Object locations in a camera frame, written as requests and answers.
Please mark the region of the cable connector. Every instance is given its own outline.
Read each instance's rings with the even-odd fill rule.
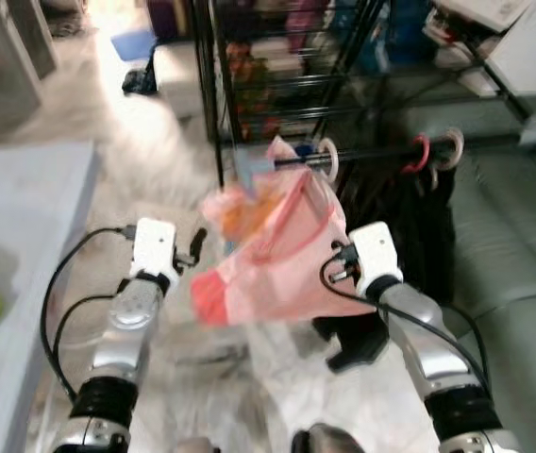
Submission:
[[[352,243],[345,245],[337,254],[333,257],[334,260],[342,260],[346,264],[356,262],[359,258],[359,252],[356,250],[356,246]]]
[[[119,234],[123,235],[128,241],[134,241],[136,239],[136,230],[135,225],[126,225],[121,228],[118,228]]]

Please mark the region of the tiled floor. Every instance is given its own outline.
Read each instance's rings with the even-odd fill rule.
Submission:
[[[141,215],[169,218],[185,244],[202,224],[194,207],[216,187],[202,118],[196,115],[183,127],[165,100],[122,95],[128,66],[109,43],[108,24],[138,23],[142,16],[133,17],[140,13],[134,8],[118,11],[115,0],[104,6],[97,1],[91,9],[98,14],[99,31],[57,42],[60,67],[44,82],[42,109],[18,130],[0,134],[0,143],[96,141],[104,168],[90,225],[121,225]],[[102,15],[111,5],[112,19]],[[219,249],[211,238],[200,270],[216,262]],[[89,247],[75,265],[67,300],[114,290],[128,253],[110,239]],[[187,276],[161,314],[132,427],[132,453],[168,452],[190,435],[209,435],[225,453],[283,453],[297,428],[316,421],[348,429],[367,453],[437,451],[394,345],[375,365],[335,377],[324,364],[333,345],[320,341],[307,325],[197,325],[189,282]],[[65,367],[75,382],[103,314],[102,303],[84,309],[65,333]],[[27,453],[46,451],[67,411],[56,384],[44,376],[32,408]],[[41,431],[46,435],[40,438]]]

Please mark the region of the black rubber joint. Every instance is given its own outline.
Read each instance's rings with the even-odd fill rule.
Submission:
[[[466,432],[502,428],[493,400],[481,387],[463,387],[426,399],[438,439],[444,442]]]
[[[138,399],[138,388],[118,377],[93,377],[77,394],[71,418],[95,417],[129,428]]]
[[[369,288],[366,290],[366,296],[370,299],[378,301],[383,293],[388,291],[395,285],[402,283],[398,278],[394,276],[381,276],[376,278],[373,283],[369,285]]]
[[[146,274],[145,272],[140,271],[136,275],[136,279],[152,281],[153,283],[157,283],[157,285],[161,289],[161,292],[163,293],[163,295],[166,295],[167,290],[170,289],[170,279],[168,277],[166,277],[164,274],[159,274],[158,276],[153,276],[151,274]]]

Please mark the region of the sofa cushion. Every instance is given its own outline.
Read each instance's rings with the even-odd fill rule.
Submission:
[[[467,157],[457,173],[457,291],[474,317],[536,296],[536,162]]]
[[[501,421],[526,453],[536,453],[536,296],[493,310],[477,324],[488,350]],[[461,342],[477,354],[473,335]]]

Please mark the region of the white box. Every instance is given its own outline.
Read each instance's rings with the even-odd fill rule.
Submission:
[[[536,1],[501,39],[487,61],[513,93],[536,94]],[[469,73],[460,82],[480,96],[494,94],[493,84],[483,73]]]
[[[535,0],[434,0],[496,32],[508,29]]]

